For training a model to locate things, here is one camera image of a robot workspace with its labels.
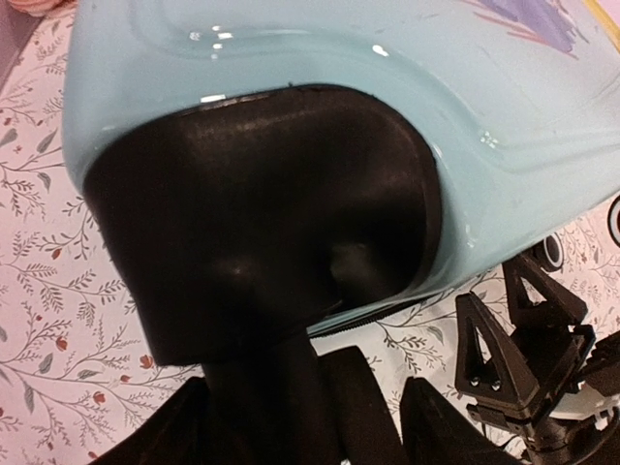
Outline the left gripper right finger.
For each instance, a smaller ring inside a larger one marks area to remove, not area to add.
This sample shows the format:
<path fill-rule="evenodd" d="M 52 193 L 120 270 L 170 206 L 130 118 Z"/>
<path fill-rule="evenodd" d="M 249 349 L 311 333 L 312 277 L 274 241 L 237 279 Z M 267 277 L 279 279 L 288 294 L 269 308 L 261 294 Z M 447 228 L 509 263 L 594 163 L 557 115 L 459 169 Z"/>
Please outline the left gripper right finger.
<path fill-rule="evenodd" d="M 519 461 L 487 440 L 424 378 L 401 397 L 403 446 L 412 464 L 502 465 Z"/>

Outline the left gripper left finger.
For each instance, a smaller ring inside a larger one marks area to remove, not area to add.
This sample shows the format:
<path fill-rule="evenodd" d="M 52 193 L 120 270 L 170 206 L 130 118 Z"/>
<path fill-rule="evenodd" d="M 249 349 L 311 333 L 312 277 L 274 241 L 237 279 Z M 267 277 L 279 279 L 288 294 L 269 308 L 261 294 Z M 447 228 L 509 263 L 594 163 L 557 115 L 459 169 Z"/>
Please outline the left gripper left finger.
<path fill-rule="evenodd" d="M 205 464 L 209 393 L 192 377 L 139 429 L 99 457 L 101 465 Z"/>

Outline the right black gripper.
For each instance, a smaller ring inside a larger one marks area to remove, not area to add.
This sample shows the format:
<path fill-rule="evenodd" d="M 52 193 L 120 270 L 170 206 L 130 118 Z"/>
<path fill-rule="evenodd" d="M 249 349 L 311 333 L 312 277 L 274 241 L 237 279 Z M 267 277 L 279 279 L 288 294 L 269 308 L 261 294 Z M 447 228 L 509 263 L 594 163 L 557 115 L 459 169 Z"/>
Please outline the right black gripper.
<path fill-rule="evenodd" d="M 513 332 L 477 295 L 455 301 L 468 416 L 519 437 L 532 464 L 618 463 L 619 335 L 598 340 L 586 303 L 529 256 L 502 268 Z"/>

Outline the pink and teal kids suitcase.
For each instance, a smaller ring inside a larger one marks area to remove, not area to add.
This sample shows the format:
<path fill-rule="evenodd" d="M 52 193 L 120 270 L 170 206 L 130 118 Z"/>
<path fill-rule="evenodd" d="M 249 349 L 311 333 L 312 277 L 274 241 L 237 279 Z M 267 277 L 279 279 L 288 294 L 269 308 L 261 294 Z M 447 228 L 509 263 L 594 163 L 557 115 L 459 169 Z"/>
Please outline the pink and teal kids suitcase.
<path fill-rule="evenodd" d="M 63 141 L 155 361 L 203 370 L 205 464 L 412 464 L 424 377 L 398 427 L 359 345 L 313 341 L 521 254 L 552 277 L 556 230 L 619 191 L 619 22 L 602 1 L 83 1 Z"/>

